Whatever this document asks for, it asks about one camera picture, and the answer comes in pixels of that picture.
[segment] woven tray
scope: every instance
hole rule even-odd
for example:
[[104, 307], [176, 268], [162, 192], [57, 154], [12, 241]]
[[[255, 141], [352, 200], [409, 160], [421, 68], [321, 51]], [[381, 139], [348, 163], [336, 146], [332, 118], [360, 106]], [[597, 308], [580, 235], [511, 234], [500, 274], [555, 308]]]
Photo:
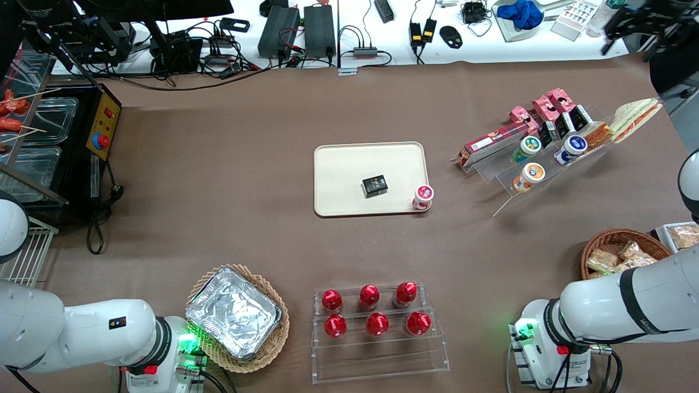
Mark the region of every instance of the woven tray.
[[189, 302], [192, 301], [197, 293], [199, 293], [199, 290], [209, 281], [209, 279], [224, 267], [228, 267], [240, 274], [242, 277], [244, 277], [244, 279], [249, 281], [258, 290], [261, 290], [265, 295], [267, 295], [267, 297], [275, 302], [277, 306], [282, 309], [282, 320], [279, 322], [277, 328], [272, 331], [272, 334], [270, 334], [262, 344], [259, 351], [257, 351], [255, 354], [255, 357], [249, 362], [243, 362], [232, 357], [223, 345], [221, 345], [215, 339], [209, 337], [207, 333], [191, 322], [188, 322], [189, 330], [196, 336], [196, 340], [199, 342], [199, 345], [204, 353], [206, 353], [211, 360], [216, 362], [216, 364], [221, 366], [223, 369], [234, 373], [251, 373], [270, 364], [274, 358], [277, 357], [279, 352], [282, 351], [282, 347], [284, 347], [284, 343], [287, 341], [287, 337], [289, 337], [289, 311], [284, 305], [282, 298], [279, 296], [279, 294], [277, 294], [277, 291], [275, 291], [274, 288], [272, 288], [272, 285], [267, 280], [262, 278], [262, 276], [253, 275], [246, 266], [229, 264], [221, 265], [205, 274], [204, 277], [202, 277], [201, 280], [196, 283], [194, 289], [192, 289], [192, 293], [189, 295], [187, 300], [187, 305], [189, 305]]
[[[672, 252], [665, 247], [661, 242], [657, 241], [650, 235], [642, 234], [632, 229], [614, 228], [602, 231], [595, 236], [592, 236], [589, 242], [582, 250], [580, 259], [580, 273], [583, 280], [590, 278], [590, 273], [594, 270], [587, 267], [587, 259], [590, 254], [596, 249], [609, 252], [614, 255], [619, 255], [621, 250], [629, 241], [635, 241], [641, 250], [658, 261], [672, 255]], [[617, 257], [617, 263], [622, 262], [621, 258]]]

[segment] red bottle cap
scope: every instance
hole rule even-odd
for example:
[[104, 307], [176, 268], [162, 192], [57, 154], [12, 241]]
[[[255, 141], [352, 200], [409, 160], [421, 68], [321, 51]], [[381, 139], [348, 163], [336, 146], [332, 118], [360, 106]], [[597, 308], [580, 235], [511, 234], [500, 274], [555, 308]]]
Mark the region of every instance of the red bottle cap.
[[432, 325], [432, 319], [429, 315], [425, 313], [418, 313], [417, 311], [410, 314], [408, 321], [405, 323], [405, 328], [412, 334], [420, 335], [428, 332], [430, 330], [430, 325]]
[[359, 301], [364, 308], [373, 308], [379, 302], [379, 289], [374, 285], [367, 285], [359, 291]]
[[400, 284], [396, 290], [396, 301], [399, 303], [410, 303], [417, 296], [417, 285], [408, 281]]
[[386, 315], [373, 313], [366, 319], [366, 331], [372, 336], [381, 336], [389, 330], [389, 320]]
[[343, 297], [335, 290], [326, 291], [323, 294], [323, 308], [327, 311], [339, 310], [343, 306]]
[[347, 323], [342, 315], [333, 314], [325, 320], [325, 333], [332, 338], [340, 338], [347, 331]]

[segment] white wire rack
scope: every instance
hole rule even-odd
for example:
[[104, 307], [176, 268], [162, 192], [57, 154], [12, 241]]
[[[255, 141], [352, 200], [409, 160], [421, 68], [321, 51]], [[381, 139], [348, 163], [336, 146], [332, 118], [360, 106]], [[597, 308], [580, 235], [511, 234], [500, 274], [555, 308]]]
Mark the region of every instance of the white wire rack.
[[30, 217], [29, 239], [17, 257], [0, 266], [0, 279], [33, 287], [58, 229]]

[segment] brown paper backdrop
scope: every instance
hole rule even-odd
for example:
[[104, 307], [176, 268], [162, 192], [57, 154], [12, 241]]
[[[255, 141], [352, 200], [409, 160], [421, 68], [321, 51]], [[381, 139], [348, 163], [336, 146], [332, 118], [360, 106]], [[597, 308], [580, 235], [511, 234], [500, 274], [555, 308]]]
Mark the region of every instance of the brown paper backdrop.
[[[214, 81], [178, 78], [179, 86]], [[142, 298], [159, 315], [184, 315], [204, 273], [225, 263], [249, 266], [284, 298], [291, 330], [269, 367], [234, 376], [240, 393], [504, 392], [507, 323], [529, 301], [556, 297], [579, 279], [579, 254], [592, 235], [690, 218], [676, 180], [686, 151], [664, 111], [589, 169], [494, 219], [503, 192], [449, 162], [460, 145], [507, 121], [514, 106], [529, 107], [555, 87], [604, 114], [654, 96], [638, 56], [396, 66], [345, 77], [335, 69], [285, 69], [197, 92], [108, 85], [125, 106], [111, 162], [126, 193], [104, 226], [104, 255], [86, 251], [84, 228], [63, 230], [45, 288], [67, 306]], [[432, 209], [316, 216], [314, 149], [374, 141], [422, 143]], [[452, 371], [312, 386], [313, 291], [404, 280], [425, 283]], [[686, 362], [696, 343], [615, 349], [624, 361], [620, 392], [690, 392], [699, 383]], [[603, 366], [593, 362], [596, 382]], [[112, 391], [102, 364], [27, 379], [45, 393]], [[514, 373], [513, 382], [516, 392], [529, 391]], [[23, 391], [6, 373], [0, 387]]]

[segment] control panel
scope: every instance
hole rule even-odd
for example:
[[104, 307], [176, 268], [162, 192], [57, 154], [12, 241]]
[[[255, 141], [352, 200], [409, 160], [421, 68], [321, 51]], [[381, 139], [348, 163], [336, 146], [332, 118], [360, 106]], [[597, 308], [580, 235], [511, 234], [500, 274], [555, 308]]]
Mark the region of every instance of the control panel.
[[109, 95], [102, 94], [86, 146], [103, 161], [106, 161], [109, 155], [121, 111], [119, 104], [115, 103]]

